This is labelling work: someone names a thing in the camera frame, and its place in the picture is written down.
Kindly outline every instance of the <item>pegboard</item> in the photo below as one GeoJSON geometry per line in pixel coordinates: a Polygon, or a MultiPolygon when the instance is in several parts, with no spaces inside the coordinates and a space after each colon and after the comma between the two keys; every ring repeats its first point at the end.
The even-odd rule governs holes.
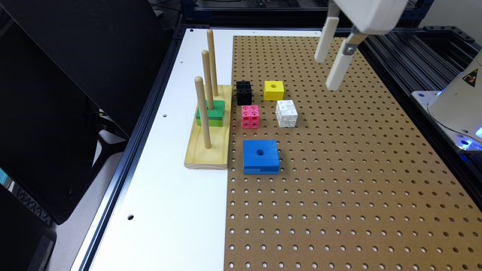
{"type": "Polygon", "coordinates": [[[357,52],[345,81],[325,81],[317,38],[236,36],[233,84],[251,81],[258,129],[233,98],[225,270],[482,269],[482,214],[357,52]],[[297,108],[279,128],[264,81],[297,108]],[[243,140],[276,140],[279,175],[243,175],[243,140]]]}

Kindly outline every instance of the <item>stacked block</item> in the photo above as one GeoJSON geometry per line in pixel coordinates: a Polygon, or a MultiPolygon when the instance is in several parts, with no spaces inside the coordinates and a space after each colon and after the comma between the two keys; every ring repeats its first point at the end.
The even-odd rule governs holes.
{"type": "Polygon", "coordinates": [[[274,140],[243,141],[243,174],[278,175],[278,148],[274,140]]]}
{"type": "Polygon", "coordinates": [[[276,118],[279,127],[294,127],[298,113],[291,100],[276,102],[276,118]]]}
{"type": "Polygon", "coordinates": [[[236,82],[236,100],[238,105],[251,105],[252,94],[250,81],[236,82]]]}
{"type": "Polygon", "coordinates": [[[257,105],[241,106],[243,129],[256,129],[259,127],[259,109],[257,105]]]}
{"type": "MultiPolygon", "coordinates": [[[[214,100],[214,109],[208,109],[208,124],[209,126],[223,126],[223,116],[224,116],[224,101],[214,100]]],[[[196,111],[196,123],[201,126],[201,115],[199,109],[196,111]]]]}
{"type": "Polygon", "coordinates": [[[285,95],[285,88],[282,81],[265,81],[263,95],[265,101],[282,100],[285,95]]]}

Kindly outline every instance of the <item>blue light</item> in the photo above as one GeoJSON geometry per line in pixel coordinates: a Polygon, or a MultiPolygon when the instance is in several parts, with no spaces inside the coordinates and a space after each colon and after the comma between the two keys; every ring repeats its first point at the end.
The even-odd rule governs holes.
{"type": "Polygon", "coordinates": [[[477,130],[477,132],[475,132],[475,135],[482,138],[482,127],[479,130],[477,130]]]}

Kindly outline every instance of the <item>blue block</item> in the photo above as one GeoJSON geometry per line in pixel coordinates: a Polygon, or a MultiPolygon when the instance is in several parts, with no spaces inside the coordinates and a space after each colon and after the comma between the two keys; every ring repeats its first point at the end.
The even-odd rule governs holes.
{"type": "Polygon", "coordinates": [[[243,174],[278,175],[278,148],[274,140],[243,141],[243,174]]]}

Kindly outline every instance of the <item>white block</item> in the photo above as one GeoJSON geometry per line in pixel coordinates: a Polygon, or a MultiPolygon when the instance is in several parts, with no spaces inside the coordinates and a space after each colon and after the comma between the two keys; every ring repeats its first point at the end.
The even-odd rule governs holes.
{"type": "Polygon", "coordinates": [[[276,102],[276,118],[278,119],[279,127],[294,127],[298,113],[293,101],[284,100],[276,102]]]}

